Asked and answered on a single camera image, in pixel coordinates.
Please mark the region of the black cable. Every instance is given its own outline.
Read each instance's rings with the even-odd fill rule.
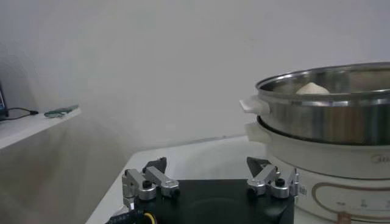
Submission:
[[[13,117],[13,118],[0,118],[0,121],[13,121],[13,120],[21,119],[22,117],[36,115],[36,114],[39,113],[36,110],[28,110],[28,109],[21,108],[21,107],[13,107],[13,108],[6,109],[7,112],[10,111],[10,110],[23,110],[23,111],[29,112],[29,114],[25,114],[25,115],[22,115],[22,116],[19,116],[19,117]]]

